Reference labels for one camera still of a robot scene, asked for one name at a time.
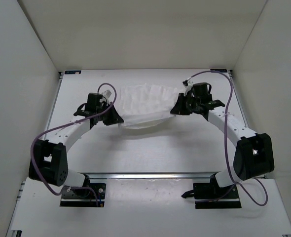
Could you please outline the white pleated skirt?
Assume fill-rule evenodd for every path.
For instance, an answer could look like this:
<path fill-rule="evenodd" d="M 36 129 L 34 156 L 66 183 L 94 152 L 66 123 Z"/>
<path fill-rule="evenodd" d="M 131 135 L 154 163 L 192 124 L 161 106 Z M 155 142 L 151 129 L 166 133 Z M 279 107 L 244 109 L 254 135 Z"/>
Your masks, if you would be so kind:
<path fill-rule="evenodd" d="M 123 119 L 119 126 L 142 129 L 156 126 L 174 117 L 170 113 L 181 90 L 174 87 L 141 84 L 121 87 L 115 108 Z"/>

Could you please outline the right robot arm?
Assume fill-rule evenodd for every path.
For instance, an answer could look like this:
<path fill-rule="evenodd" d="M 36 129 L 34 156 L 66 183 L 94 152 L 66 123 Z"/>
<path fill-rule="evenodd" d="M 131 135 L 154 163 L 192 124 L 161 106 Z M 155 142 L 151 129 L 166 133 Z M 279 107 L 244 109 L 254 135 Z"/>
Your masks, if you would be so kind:
<path fill-rule="evenodd" d="M 209 193 L 215 198 L 225 194 L 226 187 L 272 172 L 275 168 L 270 136 L 244 126 L 225 109 L 224 103 L 212 99 L 211 86 L 202 82 L 190 85 L 184 93 L 180 93 L 170 111 L 173 115 L 202 115 L 226 134 L 226 142 L 234 145 L 233 164 L 211 178 Z"/>

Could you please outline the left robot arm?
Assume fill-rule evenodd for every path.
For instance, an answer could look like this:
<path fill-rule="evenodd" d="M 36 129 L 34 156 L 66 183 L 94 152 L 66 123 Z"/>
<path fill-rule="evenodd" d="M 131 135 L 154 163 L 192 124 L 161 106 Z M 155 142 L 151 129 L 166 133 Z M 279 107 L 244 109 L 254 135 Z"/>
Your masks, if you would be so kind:
<path fill-rule="evenodd" d="M 109 126 L 123 123 L 113 104 L 111 92 L 89 93 L 87 102 L 73 114 L 70 126 L 59 128 L 46 140 L 37 139 L 33 147 L 34 161 L 30 162 L 29 178 L 40 181 L 39 174 L 51 185 L 72 187 L 81 197 L 90 193 L 88 176 L 68 167 L 67 153 L 82 135 L 98 122 Z"/>

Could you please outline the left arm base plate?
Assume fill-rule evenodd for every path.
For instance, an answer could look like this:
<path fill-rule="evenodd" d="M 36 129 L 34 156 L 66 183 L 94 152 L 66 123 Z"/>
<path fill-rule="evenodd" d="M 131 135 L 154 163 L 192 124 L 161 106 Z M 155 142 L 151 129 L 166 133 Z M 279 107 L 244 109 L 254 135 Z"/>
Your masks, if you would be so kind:
<path fill-rule="evenodd" d="M 60 199 L 61 207 L 96 207 L 105 206 L 106 183 L 90 183 L 89 187 L 97 195 L 95 198 L 91 190 L 65 190 Z"/>

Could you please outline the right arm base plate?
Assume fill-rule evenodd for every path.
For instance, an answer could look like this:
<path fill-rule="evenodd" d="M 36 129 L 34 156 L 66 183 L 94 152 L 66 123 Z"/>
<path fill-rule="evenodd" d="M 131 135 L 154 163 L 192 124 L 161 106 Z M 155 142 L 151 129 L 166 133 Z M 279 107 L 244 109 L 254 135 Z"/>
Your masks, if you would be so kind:
<path fill-rule="evenodd" d="M 193 189 L 181 195 L 194 198 L 196 209 L 240 209 L 242 208 L 235 185 L 218 188 L 211 183 L 193 183 Z"/>

